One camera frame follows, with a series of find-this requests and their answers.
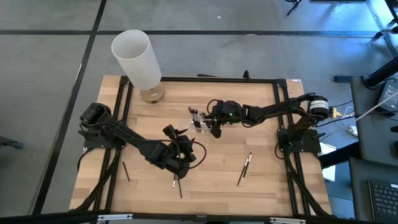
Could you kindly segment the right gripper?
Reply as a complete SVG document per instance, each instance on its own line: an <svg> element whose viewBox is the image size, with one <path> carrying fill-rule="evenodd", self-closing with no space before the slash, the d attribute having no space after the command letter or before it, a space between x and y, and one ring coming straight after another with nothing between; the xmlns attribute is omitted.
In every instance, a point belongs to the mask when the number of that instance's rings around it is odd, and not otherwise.
<svg viewBox="0 0 398 224"><path fill-rule="evenodd" d="M211 127L211 134L215 138L221 137L221 126L241 122L241 106L235 101L218 100L212 107L211 114L203 114L205 124Z"/></svg>

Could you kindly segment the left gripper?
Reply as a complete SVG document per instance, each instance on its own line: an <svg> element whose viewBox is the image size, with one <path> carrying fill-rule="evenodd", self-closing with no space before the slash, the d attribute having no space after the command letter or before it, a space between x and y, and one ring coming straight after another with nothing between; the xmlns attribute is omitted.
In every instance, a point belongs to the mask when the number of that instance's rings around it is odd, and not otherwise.
<svg viewBox="0 0 398 224"><path fill-rule="evenodd" d="M195 162L196 156L189 152L189 138L185 135L187 129L178 130L171 124L163 129L164 134L171 140L169 145L162 141L155 145L152 152L152 163L161 169L184 178L189 170L189 162Z"/></svg>

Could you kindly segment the black fan makeup brush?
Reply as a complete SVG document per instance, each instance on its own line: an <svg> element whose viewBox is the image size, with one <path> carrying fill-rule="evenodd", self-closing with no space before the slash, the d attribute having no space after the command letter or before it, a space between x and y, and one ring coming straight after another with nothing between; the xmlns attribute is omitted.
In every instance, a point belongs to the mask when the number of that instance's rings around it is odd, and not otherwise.
<svg viewBox="0 0 398 224"><path fill-rule="evenodd" d="M196 118L195 118L194 109L192 109L192 108L189 106L189 107L188 107L188 110L189 110L189 112L190 112L190 114L191 114L192 121L193 121L193 125L194 125L194 127L197 128L197 121L196 121Z"/></svg>

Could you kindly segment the clear acrylic brush organizer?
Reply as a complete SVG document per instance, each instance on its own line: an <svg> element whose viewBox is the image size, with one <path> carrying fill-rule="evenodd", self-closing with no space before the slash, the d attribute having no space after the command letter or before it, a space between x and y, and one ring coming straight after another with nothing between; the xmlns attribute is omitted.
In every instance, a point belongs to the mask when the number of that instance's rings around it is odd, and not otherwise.
<svg viewBox="0 0 398 224"><path fill-rule="evenodd" d="M180 122L179 127L177 129L178 130L186 129L187 133L211 134L211 128L209 128L206 125L204 120L200 119L199 124L200 124L200 127L197 128L192 119L183 119Z"/></svg>

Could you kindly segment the white shade wooden base lamp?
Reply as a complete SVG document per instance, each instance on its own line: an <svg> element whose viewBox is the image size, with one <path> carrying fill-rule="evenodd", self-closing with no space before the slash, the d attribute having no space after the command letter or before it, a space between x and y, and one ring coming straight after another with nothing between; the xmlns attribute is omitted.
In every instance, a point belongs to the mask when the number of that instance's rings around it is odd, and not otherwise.
<svg viewBox="0 0 398 224"><path fill-rule="evenodd" d="M158 103L164 99L162 73L149 36L141 30L127 30L117 35L111 51L142 100Z"/></svg>

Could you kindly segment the white paper sheet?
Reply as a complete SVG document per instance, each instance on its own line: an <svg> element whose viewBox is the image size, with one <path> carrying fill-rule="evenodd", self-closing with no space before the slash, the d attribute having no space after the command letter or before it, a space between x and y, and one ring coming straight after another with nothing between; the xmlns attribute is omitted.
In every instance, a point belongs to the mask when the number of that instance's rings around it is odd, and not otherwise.
<svg viewBox="0 0 398 224"><path fill-rule="evenodd" d="M320 153L321 156L323 156L325 154L328 154L330 152L334 152L336 150L335 146L331 146L331 145L325 144L323 142L320 143L320 146L321 146L321 153ZM335 173L336 173L336 167L335 166L324 168L322 170L323 178L325 180L329 180L331 182L335 181Z"/></svg>

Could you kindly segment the black chair leg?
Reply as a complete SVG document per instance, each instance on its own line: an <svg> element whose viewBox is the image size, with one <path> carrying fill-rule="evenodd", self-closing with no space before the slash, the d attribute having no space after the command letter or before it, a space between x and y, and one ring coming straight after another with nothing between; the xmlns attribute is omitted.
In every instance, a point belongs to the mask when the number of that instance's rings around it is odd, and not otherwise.
<svg viewBox="0 0 398 224"><path fill-rule="evenodd" d="M292 7L290 8L290 10L288 11L288 13L286 14L286 16L291 15L291 13L296 10L296 8L298 8L299 4L302 2L302 0L284 0L285 2L289 2L292 3Z"/></svg>

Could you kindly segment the black crossbar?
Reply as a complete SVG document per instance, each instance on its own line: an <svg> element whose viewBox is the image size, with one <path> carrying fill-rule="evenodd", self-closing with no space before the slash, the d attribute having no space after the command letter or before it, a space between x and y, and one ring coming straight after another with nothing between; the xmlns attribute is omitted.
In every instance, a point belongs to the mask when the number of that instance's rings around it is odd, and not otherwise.
<svg viewBox="0 0 398 224"><path fill-rule="evenodd" d="M307 224L384 224L361 220L341 219L313 215L294 215L292 217L306 220ZM171 215L149 213L107 213L98 211L71 211L63 213L46 213L16 217L0 217L0 224L81 224L89 222L106 222L117 220L180 220L197 223L206 222L263 222L270 224L267 216L227 216L227 215Z"/></svg>

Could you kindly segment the dark grey desk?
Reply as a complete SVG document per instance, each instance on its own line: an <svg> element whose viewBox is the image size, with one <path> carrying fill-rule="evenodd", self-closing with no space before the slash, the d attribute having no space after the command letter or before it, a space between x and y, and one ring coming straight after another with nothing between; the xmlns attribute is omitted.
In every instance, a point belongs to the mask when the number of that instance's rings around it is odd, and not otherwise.
<svg viewBox="0 0 398 224"><path fill-rule="evenodd" d="M369 181L398 184L398 167L351 158L349 159L349 171L355 219L373 222Z"/></svg>

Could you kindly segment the dark chair base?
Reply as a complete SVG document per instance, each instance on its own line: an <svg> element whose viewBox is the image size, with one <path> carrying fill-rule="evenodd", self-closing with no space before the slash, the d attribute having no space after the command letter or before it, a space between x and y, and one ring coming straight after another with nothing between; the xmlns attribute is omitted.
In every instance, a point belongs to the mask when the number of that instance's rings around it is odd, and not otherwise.
<svg viewBox="0 0 398 224"><path fill-rule="evenodd" d="M2 148L3 146L4 147L13 147L15 149L22 149L24 144L21 142L0 136L0 148Z"/></svg>

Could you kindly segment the black stand leg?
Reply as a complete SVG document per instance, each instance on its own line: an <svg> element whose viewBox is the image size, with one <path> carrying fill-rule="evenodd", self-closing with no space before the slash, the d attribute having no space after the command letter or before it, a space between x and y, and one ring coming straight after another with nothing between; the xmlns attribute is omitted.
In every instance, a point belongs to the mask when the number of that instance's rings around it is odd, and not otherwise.
<svg viewBox="0 0 398 224"><path fill-rule="evenodd" d="M374 87L398 72L398 56L365 79L364 86Z"/></svg>

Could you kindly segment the grey flat device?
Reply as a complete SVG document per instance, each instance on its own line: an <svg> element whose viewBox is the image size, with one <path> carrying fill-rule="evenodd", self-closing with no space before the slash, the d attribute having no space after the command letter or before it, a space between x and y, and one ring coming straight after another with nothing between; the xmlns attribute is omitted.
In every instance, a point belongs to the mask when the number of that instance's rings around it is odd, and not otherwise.
<svg viewBox="0 0 398 224"><path fill-rule="evenodd" d="M392 113L392 115L394 115L398 110L398 81L389 80L381 85L376 104L379 104L387 98L388 100L379 105L376 110Z"/></svg>

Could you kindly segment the dark laptop keyboard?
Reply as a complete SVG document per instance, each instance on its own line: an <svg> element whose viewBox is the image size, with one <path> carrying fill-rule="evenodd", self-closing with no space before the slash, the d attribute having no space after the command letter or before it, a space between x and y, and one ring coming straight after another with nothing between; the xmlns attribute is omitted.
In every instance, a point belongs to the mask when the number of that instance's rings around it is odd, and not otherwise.
<svg viewBox="0 0 398 224"><path fill-rule="evenodd" d="M376 223L398 224L398 184L370 180L373 220Z"/></svg>

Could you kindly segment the black aluminium table frame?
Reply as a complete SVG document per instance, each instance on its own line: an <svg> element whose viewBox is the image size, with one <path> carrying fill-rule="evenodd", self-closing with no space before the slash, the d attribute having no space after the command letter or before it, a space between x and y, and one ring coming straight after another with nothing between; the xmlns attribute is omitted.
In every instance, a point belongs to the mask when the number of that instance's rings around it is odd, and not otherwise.
<svg viewBox="0 0 398 224"><path fill-rule="evenodd" d="M138 90L122 95L130 103L127 125L148 139L162 139L165 126L178 128L183 119L190 119L189 106L203 111L212 99L267 106L303 94L302 82L293 79L165 77L162 82L166 95L158 104L144 102ZM169 171L150 165L137 149L126 146L122 155L131 181L119 165L116 180L105 185L99 206L113 213L171 215L292 217L313 213L274 152L277 130L298 120L291 115L253 128L228 125L218 139L185 132L196 140L197 161L181 181L183 199L178 186L173 189ZM246 177L236 186L250 152Z"/></svg>

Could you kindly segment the silver metal bracket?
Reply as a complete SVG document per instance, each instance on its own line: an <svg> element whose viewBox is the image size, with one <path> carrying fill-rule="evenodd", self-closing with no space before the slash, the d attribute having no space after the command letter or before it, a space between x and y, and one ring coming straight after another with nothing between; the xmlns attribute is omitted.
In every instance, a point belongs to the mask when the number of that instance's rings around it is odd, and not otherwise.
<svg viewBox="0 0 398 224"><path fill-rule="evenodd" d="M306 220L296 218L270 217L270 224L307 224Z"/></svg>

